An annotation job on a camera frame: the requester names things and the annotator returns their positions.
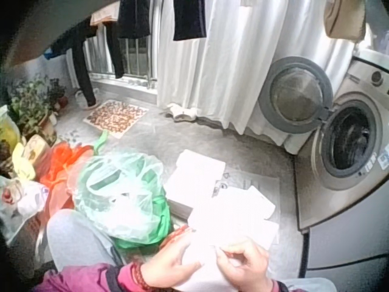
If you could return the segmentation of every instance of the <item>potted plant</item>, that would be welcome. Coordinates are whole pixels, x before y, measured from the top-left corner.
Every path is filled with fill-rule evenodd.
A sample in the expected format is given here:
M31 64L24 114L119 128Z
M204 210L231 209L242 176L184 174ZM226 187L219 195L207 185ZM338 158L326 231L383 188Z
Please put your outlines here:
M49 120L52 113L45 78L20 80L10 88L11 107L18 116L16 124L22 136L30 139L34 134L42 136L50 145L57 139L55 129Z
M64 108L68 103L67 96L65 96L65 90L65 86L60 85L60 79L50 79L50 85L47 87L47 96L49 97L50 104L55 111L59 111L61 108Z

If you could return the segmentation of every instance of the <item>sticker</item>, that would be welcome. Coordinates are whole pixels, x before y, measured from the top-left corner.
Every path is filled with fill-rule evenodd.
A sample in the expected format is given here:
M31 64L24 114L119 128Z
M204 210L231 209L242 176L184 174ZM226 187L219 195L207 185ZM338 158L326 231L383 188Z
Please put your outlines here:
M382 170L385 170L389 166L389 154L385 150L379 157L378 157L378 163L381 166Z
M372 168L373 168L373 163L371 163L371 160L369 160L369 162L367 162L365 166L365 169L367 172L369 172Z
M376 160L377 160L377 153L373 153L373 155L371 155L371 158L370 158L370 161L371 161L371 163L376 163Z

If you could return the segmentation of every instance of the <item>knee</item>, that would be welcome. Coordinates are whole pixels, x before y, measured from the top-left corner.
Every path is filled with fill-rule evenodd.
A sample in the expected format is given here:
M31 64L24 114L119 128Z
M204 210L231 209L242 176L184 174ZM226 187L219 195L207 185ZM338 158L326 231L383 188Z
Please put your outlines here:
M79 216L78 212L70 209L59 210L50 218L47 223L47 236L58 234L59 232L66 232L69 230L68 227L76 224L77 217Z

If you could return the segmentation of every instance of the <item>hand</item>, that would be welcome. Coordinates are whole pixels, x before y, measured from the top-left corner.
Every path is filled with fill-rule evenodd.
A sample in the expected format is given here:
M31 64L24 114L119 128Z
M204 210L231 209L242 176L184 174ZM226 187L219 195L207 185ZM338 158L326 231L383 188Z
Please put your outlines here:
M273 282L266 277L269 254L252 240L216 249L217 263L225 278L243 292L270 292ZM243 258L241 266L233 266L229 256Z
M169 288L185 282L197 271L200 262L182 265L182 255L191 241L191 229L171 239L149 262L144 263L140 270L146 284L156 288Z

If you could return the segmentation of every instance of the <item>orange bag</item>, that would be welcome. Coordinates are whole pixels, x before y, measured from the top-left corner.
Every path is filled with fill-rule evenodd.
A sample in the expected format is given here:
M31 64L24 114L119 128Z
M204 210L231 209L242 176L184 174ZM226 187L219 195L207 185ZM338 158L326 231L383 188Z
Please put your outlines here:
M87 159L93 154L94 149L90 145L78 145L71 149L67 142L61 142L54 146L50 170L40 179L40 183L50 191L44 208L47 220L61 209L74 209L72 194L67 191L68 173L81 157Z

